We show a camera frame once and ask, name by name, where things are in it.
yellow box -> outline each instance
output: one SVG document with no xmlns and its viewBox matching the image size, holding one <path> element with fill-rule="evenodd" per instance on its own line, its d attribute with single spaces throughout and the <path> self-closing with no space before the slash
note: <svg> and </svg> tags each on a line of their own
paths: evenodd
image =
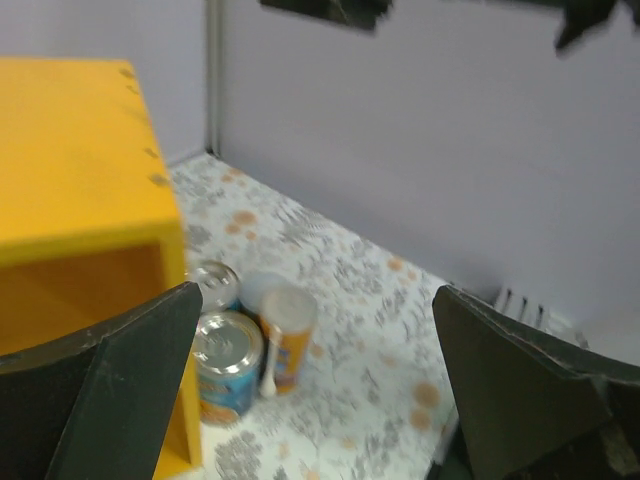
<svg viewBox="0 0 640 480">
<path fill-rule="evenodd" d="M 184 280 L 180 214 L 121 60 L 0 59 L 0 355 Z M 156 478 L 202 463 L 187 363 Z"/>
</svg>

table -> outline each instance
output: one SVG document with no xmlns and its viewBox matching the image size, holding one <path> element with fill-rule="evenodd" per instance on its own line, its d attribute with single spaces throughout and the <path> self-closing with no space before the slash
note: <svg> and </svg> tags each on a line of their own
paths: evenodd
<svg viewBox="0 0 640 480">
<path fill-rule="evenodd" d="M 445 282 L 212 157 L 174 167 L 188 261 L 274 271 L 320 306 L 299 388 L 202 425 L 182 480 L 423 479 L 454 401 L 431 301 Z"/>
</svg>

gray wall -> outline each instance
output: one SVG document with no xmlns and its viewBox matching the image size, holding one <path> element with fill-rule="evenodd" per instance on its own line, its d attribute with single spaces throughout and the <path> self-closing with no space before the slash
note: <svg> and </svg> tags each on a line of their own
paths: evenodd
<svg viewBox="0 0 640 480">
<path fill-rule="evenodd" d="M 225 158 L 434 273 L 573 321 L 640 311 L 640 43 L 396 0 L 377 36 L 226 2 Z"/>
<path fill-rule="evenodd" d="M 204 150 L 204 5 L 205 0 L 2 0 L 0 55 L 127 58 L 171 163 Z"/>
</svg>

countertop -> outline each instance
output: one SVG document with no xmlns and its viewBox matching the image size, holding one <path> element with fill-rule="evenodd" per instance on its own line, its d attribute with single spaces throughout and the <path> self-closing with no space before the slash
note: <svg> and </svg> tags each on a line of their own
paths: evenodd
<svg viewBox="0 0 640 480">
<path fill-rule="evenodd" d="M 453 395 L 431 301 L 445 282 L 212 157 L 172 169 L 188 260 L 310 291 L 318 327 L 299 387 L 231 427 L 202 425 L 182 480 L 422 480 Z"/>
</svg>

white spoon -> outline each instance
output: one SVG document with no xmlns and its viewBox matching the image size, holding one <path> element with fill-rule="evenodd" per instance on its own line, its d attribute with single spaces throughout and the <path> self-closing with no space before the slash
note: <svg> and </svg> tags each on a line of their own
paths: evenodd
<svg viewBox="0 0 640 480">
<path fill-rule="evenodd" d="M 264 377 L 262 378 L 262 384 L 260 385 L 260 395 L 263 397 L 273 397 L 276 393 L 276 382 L 274 379 L 276 360 L 278 358 L 278 351 L 280 350 L 280 339 L 282 338 L 282 332 L 275 325 L 271 326 L 271 334 L 269 335 L 269 352 L 267 357 L 267 367 L 264 371 Z"/>
</svg>

